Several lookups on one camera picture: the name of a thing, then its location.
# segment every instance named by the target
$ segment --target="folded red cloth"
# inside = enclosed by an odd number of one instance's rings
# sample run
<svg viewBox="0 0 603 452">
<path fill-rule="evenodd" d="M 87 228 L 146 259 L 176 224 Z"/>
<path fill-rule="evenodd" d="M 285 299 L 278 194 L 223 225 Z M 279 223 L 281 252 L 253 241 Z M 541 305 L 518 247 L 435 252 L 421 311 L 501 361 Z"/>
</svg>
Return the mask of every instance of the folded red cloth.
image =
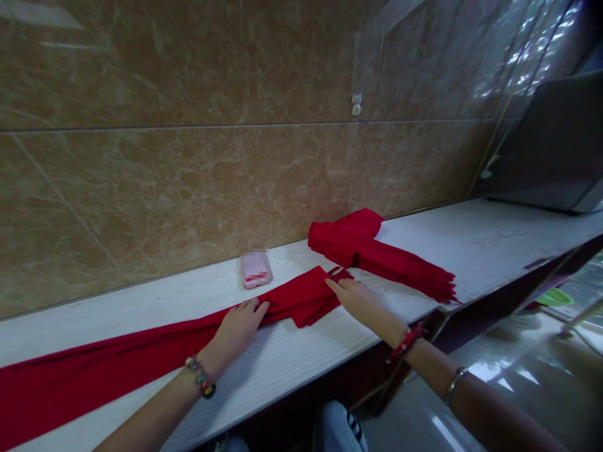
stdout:
<svg viewBox="0 0 603 452">
<path fill-rule="evenodd" d="M 258 296 L 270 302 L 262 325 L 292 318 L 298 328 L 339 305 L 316 267 Z M 215 335 L 228 309 L 206 317 L 82 345 L 0 369 L 0 450 L 5 451 L 182 367 Z"/>
<path fill-rule="evenodd" d="M 374 239 L 382 221 L 380 215 L 363 208 L 335 223 L 312 223 L 308 246 L 342 267 L 358 267 L 405 284 L 439 303 L 458 303 L 452 273 Z"/>
</svg>

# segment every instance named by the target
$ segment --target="smartphone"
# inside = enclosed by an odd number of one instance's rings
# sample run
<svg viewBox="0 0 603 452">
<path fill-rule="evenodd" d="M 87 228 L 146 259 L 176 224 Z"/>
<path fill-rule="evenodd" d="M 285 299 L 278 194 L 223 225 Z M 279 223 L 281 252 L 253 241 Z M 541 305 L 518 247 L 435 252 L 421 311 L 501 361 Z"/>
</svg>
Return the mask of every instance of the smartphone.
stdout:
<svg viewBox="0 0 603 452">
<path fill-rule="evenodd" d="M 243 289 L 253 289 L 272 281 L 272 270 L 265 249 L 241 254 L 241 282 Z"/>
</svg>

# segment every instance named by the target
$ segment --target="white countertop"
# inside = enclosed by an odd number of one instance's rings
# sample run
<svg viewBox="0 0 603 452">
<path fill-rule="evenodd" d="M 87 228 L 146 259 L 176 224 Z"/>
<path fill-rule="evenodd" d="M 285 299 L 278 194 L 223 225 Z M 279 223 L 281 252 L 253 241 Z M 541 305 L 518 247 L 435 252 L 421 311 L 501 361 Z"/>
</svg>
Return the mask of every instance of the white countertop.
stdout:
<svg viewBox="0 0 603 452">
<path fill-rule="evenodd" d="M 554 258 L 603 233 L 603 212 L 559 213 L 473 200 L 384 222 L 381 242 L 418 254 L 457 275 L 457 296 L 473 301 L 523 276 L 525 267 Z M 274 281 L 245 291 L 238 259 L 0 322 L 0 367 L 29 358 L 155 326 L 208 315 L 270 290 L 320 265 L 334 264 L 306 241 L 269 254 Z M 438 304 L 402 284 L 353 269 L 355 277 L 383 294 L 407 322 Z M 458 309 L 454 305 L 447 309 Z M 260 330 L 256 342 L 220 380 L 210 401 L 198 403 L 164 446 L 191 449 L 253 415 L 375 345 L 378 338 L 342 307 L 298 330 L 285 320 Z M 142 406 L 174 371 L 18 450 L 88 451 Z"/>
</svg>

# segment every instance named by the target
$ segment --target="silver bangle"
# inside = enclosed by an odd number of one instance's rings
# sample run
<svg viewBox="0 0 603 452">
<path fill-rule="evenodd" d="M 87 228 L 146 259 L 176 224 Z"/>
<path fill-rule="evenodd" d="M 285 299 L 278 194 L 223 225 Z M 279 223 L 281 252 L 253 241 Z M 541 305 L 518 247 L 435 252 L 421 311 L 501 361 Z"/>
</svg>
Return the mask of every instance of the silver bangle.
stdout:
<svg viewBox="0 0 603 452">
<path fill-rule="evenodd" d="M 448 392 L 446 393 L 446 397 L 444 398 L 444 403 L 448 408 L 450 408 L 450 400 L 452 399 L 452 394 L 454 394 L 454 390 L 457 388 L 457 384 L 461 380 L 462 377 L 469 373 L 469 369 L 467 367 L 459 367 L 457 369 L 457 374 L 454 376 L 452 383 L 450 383 L 450 387 L 448 388 Z"/>
</svg>

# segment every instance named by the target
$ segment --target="colorful bead bracelet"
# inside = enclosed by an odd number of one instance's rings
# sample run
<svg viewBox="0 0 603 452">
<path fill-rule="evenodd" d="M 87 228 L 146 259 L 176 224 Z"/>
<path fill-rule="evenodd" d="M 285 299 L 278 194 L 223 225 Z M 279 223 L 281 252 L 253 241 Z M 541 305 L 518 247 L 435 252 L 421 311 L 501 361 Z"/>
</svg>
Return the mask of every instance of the colorful bead bracelet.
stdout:
<svg viewBox="0 0 603 452">
<path fill-rule="evenodd" d="M 198 373 L 197 384 L 201 388 L 201 395 L 204 399 L 211 399 L 215 394 L 215 383 L 210 384 L 207 378 L 207 372 L 203 365 L 197 360 L 197 357 L 188 357 L 186 367 L 191 371 Z"/>
<path fill-rule="evenodd" d="M 413 348 L 415 342 L 423 337 L 424 334 L 427 334 L 427 330 L 424 329 L 423 322 L 419 322 L 414 328 L 407 328 L 404 340 L 391 352 L 391 358 L 387 358 L 385 362 L 389 364 L 392 358 L 404 357 Z"/>
</svg>

